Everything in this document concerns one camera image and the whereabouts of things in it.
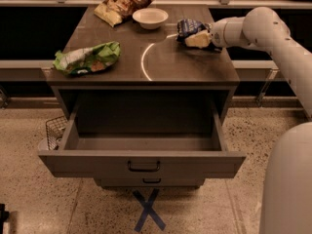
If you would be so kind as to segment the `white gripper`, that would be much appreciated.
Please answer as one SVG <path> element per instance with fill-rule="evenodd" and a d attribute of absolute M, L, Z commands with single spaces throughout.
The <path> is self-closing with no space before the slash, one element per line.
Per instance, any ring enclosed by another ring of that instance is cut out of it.
<path fill-rule="evenodd" d="M 210 32 L 202 30 L 193 34 L 185 39 L 185 44 L 188 47 L 200 49 L 207 48 L 211 42 L 221 48 L 247 48 L 250 45 L 250 41 L 243 32 L 244 22 L 244 17 L 225 18 L 215 21 L 211 25 Z"/>

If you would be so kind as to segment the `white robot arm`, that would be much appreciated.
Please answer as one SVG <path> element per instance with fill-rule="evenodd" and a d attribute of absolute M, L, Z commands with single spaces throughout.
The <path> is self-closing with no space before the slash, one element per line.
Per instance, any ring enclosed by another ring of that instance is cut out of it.
<path fill-rule="evenodd" d="M 241 47 L 267 53 L 312 115 L 312 53 L 296 43 L 271 9 L 226 18 L 187 36 L 188 47 Z M 312 234 L 312 122 L 286 131 L 275 144 L 263 186 L 259 234 Z"/>

